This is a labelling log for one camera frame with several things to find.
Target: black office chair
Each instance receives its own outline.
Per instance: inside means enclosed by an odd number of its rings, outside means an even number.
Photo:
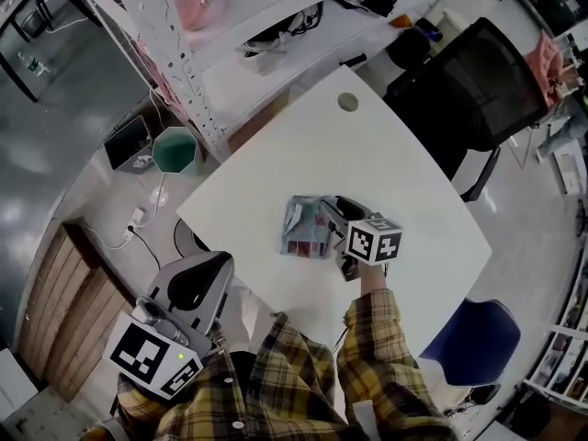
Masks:
[[[51,25],[52,15],[49,12],[49,8],[47,7],[45,0],[35,0],[35,6],[37,7],[37,11],[49,27],[49,29],[53,30],[53,26]]]
[[[429,63],[404,72],[384,101],[449,179],[468,149],[492,152],[475,185],[475,201],[498,162],[500,144],[548,112],[533,73],[511,41],[479,18]]]

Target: white floor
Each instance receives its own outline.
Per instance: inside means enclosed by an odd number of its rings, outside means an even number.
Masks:
[[[442,0],[429,18],[437,21],[443,7],[457,10],[468,22],[490,19],[522,53],[531,51],[539,29],[514,0]],[[383,96],[399,69],[385,53],[357,72]],[[535,148],[547,130],[524,130],[507,142],[480,199],[468,207],[492,247],[492,257],[468,297],[499,300],[514,315],[522,331],[521,343],[500,380],[495,399],[452,419],[466,439],[475,439],[528,375],[548,337],[548,326],[560,312],[577,256],[575,235],[577,198],[562,194],[560,176],[550,159],[539,164]],[[530,149],[527,145],[530,138]],[[469,153],[453,184],[468,190],[481,171],[487,153]],[[420,360],[434,400],[443,405],[447,390],[441,367]]]

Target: yellow plaid sleeve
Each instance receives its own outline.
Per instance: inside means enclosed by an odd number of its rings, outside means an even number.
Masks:
[[[157,397],[139,390],[135,383],[119,374],[119,421],[125,428],[129,439],[153,439],[153,434],[168,407]],[[82,441],[113,441],[110,432],[102,426],[90,428]]]
[[[356,420],[353,403],[372,400],[382,439],[457,440],[408,351],[392,292],[377,290],[354,300],[345,326],[337,368],[347,419]]]

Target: white cable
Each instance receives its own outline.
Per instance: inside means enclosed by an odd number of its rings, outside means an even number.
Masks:
[[[137,224],[138,229],[142,229],[143,227],[148,226],[150,223],[153,222],[153,219],[155,219],[155,215],[157,214],[157,210],[159,209],[159,201],[160,201],[161,195],[162,195],[162,186],[164,185],[164,178],[165,178],[165,173],[162,173],[162,179],[159,180],[159,186],[157,187],[157,198],[155,198],[155,210],[153,211],[153,215],[144,224],[141,224],[141,225]]]
[[[62,27],[59,27],[53,31],[49,31],[49,28],[45,28],[45,31],[47,31],[48,33],[52,34],[52,33],[56,33],[57,31],[67,28],[68,26],[74,25],[75,23],[81,23],[82,21],[86,21],[88,18],[82,18],[82,19],[76,19],[75,21],[72,21],[71,23],[68,23],[67,25],[63,25]]]
[[[162,115],[159,112],[159,108],[157,107],[157,105],[155,105],[153,98],[151,98],[152,91],[153,91],[153,89],[151,87],[149,87],[149,99],[151,100],[151,102],[153,103],[153,106],[155,107],[155,110],[157,111],[157,116],[159,117],[159,123],[162,125],[162,129],[165,130],[164,122],[162,121]]]
[[[87,231],[93,232],[96,234],[96,237],[98,237],[98,240],[100,240],[100,242],[102,242],[102,244],[108,249],[108,250],[120,250],[121,248],[124,248],[125,246],[127,246],[130,242],[130,240],[126,241],[123,245],[120,246],[110,246],[108,245],[104,239],[102,238],[102,236],[100,235],[100,233],[98,233],[98,231],[95,231],[94,229],[90,228],[90,227],[86,227],[85,225],[82,226],[84,229],[86,229]]]

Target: green container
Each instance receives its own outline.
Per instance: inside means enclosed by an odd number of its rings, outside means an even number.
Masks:
[[[153,161],[162,173],[196,177],[202,166],[202,152],[188,128],[172,127],[153,142]]]

